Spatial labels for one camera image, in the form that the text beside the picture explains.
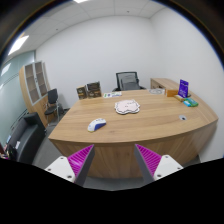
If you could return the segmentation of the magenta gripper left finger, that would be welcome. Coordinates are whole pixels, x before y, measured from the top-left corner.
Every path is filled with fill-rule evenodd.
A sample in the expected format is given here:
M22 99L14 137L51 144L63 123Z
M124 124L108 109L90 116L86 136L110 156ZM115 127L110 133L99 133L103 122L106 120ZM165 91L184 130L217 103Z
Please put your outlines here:
M58 157L46 168L46 171L83 186L94 156L94 146L90 145L68 157Z

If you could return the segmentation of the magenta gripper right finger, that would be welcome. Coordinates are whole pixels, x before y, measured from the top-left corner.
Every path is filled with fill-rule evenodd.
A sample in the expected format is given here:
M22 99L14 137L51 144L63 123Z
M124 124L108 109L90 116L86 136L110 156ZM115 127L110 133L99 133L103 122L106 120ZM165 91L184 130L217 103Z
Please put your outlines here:
M134 154L145 185L182 169L182 166L171 156L161 156L139 144L135 145Z

